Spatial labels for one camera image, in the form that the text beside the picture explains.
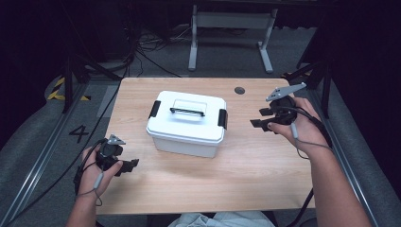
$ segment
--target person's right hand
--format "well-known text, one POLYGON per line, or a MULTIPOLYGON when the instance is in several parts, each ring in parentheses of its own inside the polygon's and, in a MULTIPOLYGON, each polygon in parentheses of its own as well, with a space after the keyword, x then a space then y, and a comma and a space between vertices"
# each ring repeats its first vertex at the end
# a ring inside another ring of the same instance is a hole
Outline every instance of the person's right hand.
MULTIPOLYGON (((313 109, 312 104, 309 102, 309 100, 307 100, 306 98, 294 97, 294 101, 297 107, 303 108, 309 114, 321 120, 315 109, 313 109)), ((327 146, 327 142, 325 141, 319 129, 306 116, 298 113, 294 123, 296 125, 298 139, 300 141, 327 146)), ((287 140, 295 146, 295 140, 292 135, 290 126, 280 125, 277 123, 269 123, 268 127, 270 130, 286 137, 287 140)), ((306 143, 297 143, 297 148, 309 155, 312 150, 319 148, 319 146, 309 145, 306 143)))

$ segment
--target table top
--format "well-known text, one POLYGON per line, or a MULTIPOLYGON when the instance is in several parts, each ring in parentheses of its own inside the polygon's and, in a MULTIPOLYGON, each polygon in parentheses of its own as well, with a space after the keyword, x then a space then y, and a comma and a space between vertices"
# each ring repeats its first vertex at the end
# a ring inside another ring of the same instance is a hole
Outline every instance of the table top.
MULTIPOLYGON (((120 160, 139 159, 133 172, 114 177, 98 214, 163 214, 300 208, 312 187, 310 163, 283 136, 263 132, 251 119, 284 79, 123 79, 106 137, 127 144, 120 160), (235 93, 235 87, 245 94, 235 93), (147 133, 162 91, 217 96, 227 103, 228 125, 215 158, 157 150, 147 133)), ((314 207, 314 200, 309 204, 314 207)))

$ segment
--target forearm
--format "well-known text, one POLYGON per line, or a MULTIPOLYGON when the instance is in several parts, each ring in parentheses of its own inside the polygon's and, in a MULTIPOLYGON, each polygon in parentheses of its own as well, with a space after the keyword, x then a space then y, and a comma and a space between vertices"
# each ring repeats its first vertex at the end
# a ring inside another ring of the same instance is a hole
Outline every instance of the forearm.
POLYGON ((66 227, 94 227, 96 225, 96 200, 78 197, 66 227))
POLYGON ((371 226, 333 153, 318 148, 308 156, 319 226, 371 226))

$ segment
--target lid handle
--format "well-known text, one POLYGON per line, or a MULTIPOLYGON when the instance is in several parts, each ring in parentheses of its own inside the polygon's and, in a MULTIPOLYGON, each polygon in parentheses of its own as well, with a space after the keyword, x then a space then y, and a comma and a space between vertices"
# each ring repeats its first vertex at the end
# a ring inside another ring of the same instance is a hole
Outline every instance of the lid handle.
POLYGON ((179 108, 170 108, 170 111, 174 114, 176 112, 183 112, 183 113, 189 113, 189 114, 199 114, 201 116, 204 116, 204 112, 199 112, 199 111, 191 111, 191 110, 186 110, 186 109, 179 109, 179 108))

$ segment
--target white storage box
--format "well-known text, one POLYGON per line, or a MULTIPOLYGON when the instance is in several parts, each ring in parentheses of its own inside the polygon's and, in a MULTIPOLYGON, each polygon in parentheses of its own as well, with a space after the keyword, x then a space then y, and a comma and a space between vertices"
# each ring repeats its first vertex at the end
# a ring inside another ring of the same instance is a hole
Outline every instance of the white storage box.
POLYGON ((147 131, 158 150, 213 158, 227 129, 220 97, 163 91, 153 104, 147 131))

